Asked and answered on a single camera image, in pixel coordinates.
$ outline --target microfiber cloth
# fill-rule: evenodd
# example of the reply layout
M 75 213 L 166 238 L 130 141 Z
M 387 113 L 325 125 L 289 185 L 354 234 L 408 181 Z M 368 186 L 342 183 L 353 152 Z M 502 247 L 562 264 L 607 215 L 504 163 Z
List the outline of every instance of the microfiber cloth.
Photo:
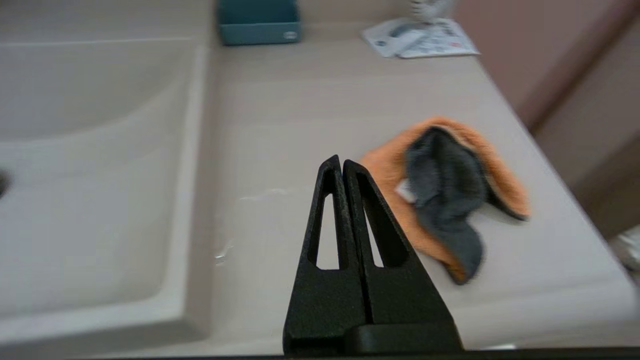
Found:
M 520 220 L 530 216 L 523 186 L 491 144 L 462 123 L 434 118 L 369 151 L 371 173 L 413 247 L 441 261 L 458 284 L 476 274 L 483 258 L 469 213 L 488 201 Z M 408 179 L 415 204 L 396 187 Z

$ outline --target sink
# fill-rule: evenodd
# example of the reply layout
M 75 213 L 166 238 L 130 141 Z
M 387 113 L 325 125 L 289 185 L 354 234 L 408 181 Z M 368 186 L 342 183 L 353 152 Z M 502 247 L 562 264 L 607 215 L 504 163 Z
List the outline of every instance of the sink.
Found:
M 208 55 L 186 38 L 0 44 L 0 350 L 206 332 Z

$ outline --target teal container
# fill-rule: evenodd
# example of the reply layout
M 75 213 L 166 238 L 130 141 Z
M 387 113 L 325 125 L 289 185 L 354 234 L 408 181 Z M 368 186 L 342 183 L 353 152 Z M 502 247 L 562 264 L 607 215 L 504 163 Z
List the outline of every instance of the teal container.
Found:
M 295 0 L 219 0 L 218 27 L 225 45 L 300 41 L 300 15 Z

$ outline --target sink drain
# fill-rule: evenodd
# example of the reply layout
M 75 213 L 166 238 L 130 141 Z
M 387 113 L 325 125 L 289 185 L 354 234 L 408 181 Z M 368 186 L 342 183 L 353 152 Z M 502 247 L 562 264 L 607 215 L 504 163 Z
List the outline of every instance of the sink drain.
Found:
M 9 187 L 9 176 L 6 173 L 0 171 L 0 197 L 4 195 L 4 192 L 8 187 Z

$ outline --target beige countertop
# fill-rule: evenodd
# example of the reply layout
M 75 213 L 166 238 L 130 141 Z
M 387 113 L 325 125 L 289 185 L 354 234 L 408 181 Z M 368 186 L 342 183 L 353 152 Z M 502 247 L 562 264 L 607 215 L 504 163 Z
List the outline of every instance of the beige countertop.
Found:
M 485 135 L 529 191 L 530 222 L 486 206 L 471 217 L 486 245 L 479 275 L 451 282 L 421 256 L 466 348 L 526 346 L 635 311 L 623 270 L 474 57 L 384 59 L 366 24 L 309 28 L 295 45 L 225 48 L 214 122 L 219 255 L 212 333 L 194 343 L 111 356 L 279 354 L 316 172 L 359 159 L 436 115 Z

